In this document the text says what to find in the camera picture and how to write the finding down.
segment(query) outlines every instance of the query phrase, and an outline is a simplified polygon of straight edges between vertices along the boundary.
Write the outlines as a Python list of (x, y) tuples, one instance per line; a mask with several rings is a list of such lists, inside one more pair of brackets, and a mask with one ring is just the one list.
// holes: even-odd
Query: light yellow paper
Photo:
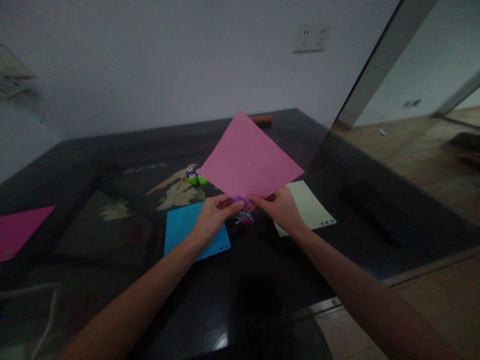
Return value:
[[(305, 181), (291, 182), (287, 186), (290, 188), (291, 194), (295, 199), (301, 218), (309, 229), (323, 228), (337, 223), (332, 215), (330, 215), (317, 200)], [(275, 227), (281, 238), (288, 236), (280, 226), (275, 224)]]

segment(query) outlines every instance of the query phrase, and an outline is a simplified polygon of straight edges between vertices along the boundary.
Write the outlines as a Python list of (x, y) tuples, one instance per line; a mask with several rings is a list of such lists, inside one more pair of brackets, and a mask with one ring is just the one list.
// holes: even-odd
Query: electrical outlet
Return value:
[(298, 26), (294, 54), (322, 51), (330, 38), (330, 25), (303, 24)]
[(402, 107), (402, 108), (407, 108), (407, 109), (409, 109), (409, 108), (414, 108), (414, 107), (416, 107), (421, 101), (422, 101), (422, 99), (407, 101), (407, 102), (404, 103), (401, 107)]

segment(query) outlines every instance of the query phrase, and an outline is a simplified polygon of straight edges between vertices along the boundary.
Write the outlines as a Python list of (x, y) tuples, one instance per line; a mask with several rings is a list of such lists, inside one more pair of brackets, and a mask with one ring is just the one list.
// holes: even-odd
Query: finger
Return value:
[(267, 200), (268, 202), (270, 203), (273, 203), (275, 201), (276, 198), (279, 197), (279, 192), (275, 192), (273, 193), (272, 195), (270, 195), (269, 197), (267, 197), (265, 200)]
[(267, 210), (270, 207), (270, 202), (255, 195), (249, 195), (248, 200), (263, 210)]
[(226, 219), (229, 216), (238, 213), (243, 207), (245, 206), (243, 201), (237, 201), (236, 203), (233, 203), (229, 207), (224, 208), (221, 213), (223, 214), (223, 217)]
[(211, 197), (210, 199), (212, 199), (215, 203), (215, 205), (219, 205), (220, 203), (223, 203), (227, 200), (231, 200), (230, 196), (228, 196), (227, 194), (222, 194), (222, 195), (217, 195), (217, 196), (213, 196)]
[(225, 209), (225, 208), (228, 208), (230, 205), (232, 205), (233, 202), (234, 202), (234, 201), (231, 200), (231, 199), (230, 199), (230, 200), (227, 200), (227, 201), (224, 201), (224, 202), (221, 202), (221, 203), (217, 206), (217, 208), (220, 209), (220, 210)]

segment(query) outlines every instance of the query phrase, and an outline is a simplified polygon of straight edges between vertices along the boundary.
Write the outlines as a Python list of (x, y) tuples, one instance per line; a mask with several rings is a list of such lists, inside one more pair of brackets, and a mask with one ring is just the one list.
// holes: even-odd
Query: pink paper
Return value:
[(12, 259), (55, 206), (0, 217), (0, 262)]
[(239, 111), (200, 173), (225, 194), (247, 200), (247, 195), (267, 198), (304, 173), (243, 111)]

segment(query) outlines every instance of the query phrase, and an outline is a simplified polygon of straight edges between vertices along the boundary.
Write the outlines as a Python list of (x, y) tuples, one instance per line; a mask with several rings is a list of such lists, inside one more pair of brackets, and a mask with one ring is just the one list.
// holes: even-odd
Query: dark object on floor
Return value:
[(470, 150), (480, 149), (480, 135), (475, 135), (469, 132), (459, 132), (452, 140), (450, 140), (450, 143), (463, 146)]
[(414, 219), (395, 207), (368, 182), (347, 185), (345, 190), (400, 245), (425, 240), (425, 232), (415, 225)]
[(463, 161), (465, 161), (469, 164), (480, 167), (480, 153), (462, 155), (462, 156), (460, 156), (460, 159), (462, 159)]

